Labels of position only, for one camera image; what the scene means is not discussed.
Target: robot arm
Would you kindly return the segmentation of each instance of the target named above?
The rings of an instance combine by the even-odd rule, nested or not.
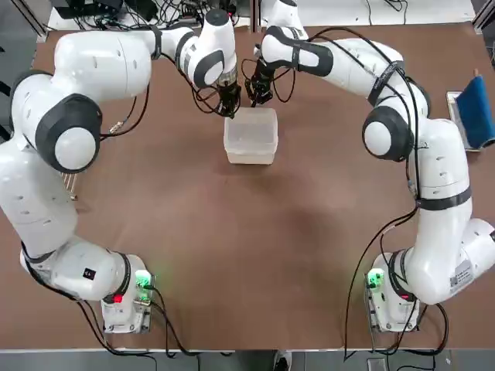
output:
[[[218,10],[207,14],[200,37],[185,27],[80,32],[57,43],[52,76],[29,71],[12,89],[14,135],[0,145],[0,207],[23,242],[21,264],[49,286],[101,301],[107,332],[146,327],[143,282],[149,284],[150,275],[139,257],[74,235],[77,213],[59,172],[82,172],[93,163],[100,147],[98,103],[141,93],[152,58],[162,53],[197,87],[222,84],[238,94],[234,47],[232,24]],[[225,114],[232,108],[224,105]]]
[[[409,157],[413,170],[419,172],[421,198],[417,200],[415,245],[387,254],[388,263],[382,256],[374,263],[374,268],[385,272],[382,292],[387,297],[388,312],[379,319],[380,326],[387,331],[402,331],[416,298],[429,305],[447,300],[495,264],[493,227],[471,219],[468,164],[459,131],[451,121],[429,119],[428,95],[410,83],[418,108],[416,132],[411,91],[393,68],[403,69],[404,61],[393,49],[373,43],[392,61],[390,64],[362,39],[310,43],[292,0],[278,0],[272,15],[275,20],[268,23],[262,44],[255,50],[259,59],[247,83],[253,105],[271,98],[270,82],[279,67],[321,77],[366,97],[374,106],[364,122],[362,136],[370,154],[397,162]],[[412,151],[416,136],[417,169]],[[397,279],[397,275],[407,282]]]

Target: brown tabletop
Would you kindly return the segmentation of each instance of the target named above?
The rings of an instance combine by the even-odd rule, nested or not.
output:
[[[495,102],[495,76],[470,24],[356,29],[403,54],[408,74],[431,95],[433,117],[449,116],[446,91],[463,89],[475,68]],[[260,39],[237,30],[239,60],[252,57]],[[53,33],[38,45],[36,68],[53,70],[56,41]],[[252,69],[246,64],[248,75]],[[290,83],[290,75],[281,79],[281,94]],[[359,256],[383,224],[413,206],[404,164],[378,161],[361,143],[366,100],[299,73],[292,100],[268,105],[279,123],[272,166],[229,165],[223,120],[196,109],[167,60],[154,62],[149,100],[141,126],[103,143],[80,177],[78,234],[142,257],[188,348],[342,347],[347,290]],[[104,104],[105,123],[125,117],[130,105]],[[474,216],[491,223],[494,161],[493,148],[470,159]],[[410,247],[415,228],[411,222],[390,233],[385,250]],[[3,214],[0,235],[0,348],[97,348],[77,306],[22,270],[19,238]],[[377,254],[375,246],[360,274]],[[494,282],[490,271],[445,303],[449,347],[495,346]],[[151,334],[115,337],[114,345],[163,348],[161,321],[154,324]],[[430,308],[422,330],[402,344],[436,347],[441,337],[441,317]],[[349,340],[351,347],[370,348],[361,281],[353,292]]]

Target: transparent plastic box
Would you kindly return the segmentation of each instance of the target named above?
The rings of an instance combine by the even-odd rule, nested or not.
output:
[[[277,145],[274,109],[241,107],[234,119],[225,118],[224,146],[231,164],[270,165]]]

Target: floor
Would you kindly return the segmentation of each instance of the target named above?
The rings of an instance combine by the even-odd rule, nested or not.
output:
[[[22,71],[29,70],[36,50],[36,34],[9,0],[0,1],[0,81],[11,86]],[[0,125],[8,127],[9,99],[0,94]]]
[[[475,10],[479,10],[485,0],[472,0]],[[488,46],[495,41],[495,23],[484,30],[483,35]],[[0,80],[12,85],[15,76],[31,67],[36,50],[36,35],[25,19],[15,10],[10,1],[0,1],[0,46],[5,53],[0,54]],[[0,125],[8,123],[8,99],[0,96]],[[340,371],[367,370],[369,358],[381,358],[369,352],[358,352],[345,364],[342,352],[297,352],[294,353],[292,371]],[[178,356],[167,359],[157,355],[158,369],[165,371],[197,370],[196,359]],[[218,353],[205,353],[200,357],[201,371],[269,371],[272,368],[273,352],[237,352],[230,357]],[[495,364],[495,350],[486,351],[445,351],[436,358],[438,371],[463,371],[475,369],[488,371]],[[399,352],[390,357],[390,370],[411,365],[431,367],[430,358],[413,356]],[[136,369],[153,370],[150,359],[117,357],[106,352],[14,352],[0,353],[2,371],[93,371],[118,369],[131,371]]]
[[[236,352],[224,357],[219,353],[204,353],[200,356],[200,371],[271,371],[273,352]],[[197,360],[184,356],[167,359],[163,354],[156,356],[160,371],[196,371]],[[343,353],[296,352],[293,353],[291,371],[368,371],[368,359],[381,358],[369,352],[358,352],[343,363]],[[491,371],[495,364],[495,351],[454,351],[448,350],[435,357],[436,371]],[[2,371],[153,371],[151,359],[118,357],[106,352],[44,352],[0,354]],[[432,367],[431,357],[421,357],[398,352],[390,357],[389,370],[397,371],[401,366]]]

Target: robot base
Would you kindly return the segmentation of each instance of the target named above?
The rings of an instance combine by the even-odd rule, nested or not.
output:
[[[120,303],[108,304],[101,301],[104,332],[107,334],[149,332],[151,325],[151,293],[137,285],[136,272],[147,272],[143,261],[135,255],[127,255],[131,263],[131,280],[128,290]]]
[[[390,259],[391,254],[387,253],[385,256]],[[402,332],[404,328],[406,332],[416,330],[419,301],[414,305],[414,302],[407,301],[395,293],[388,277],[388,266],[381,255],[365,276],[364,291],[372,337],[373,332]]]

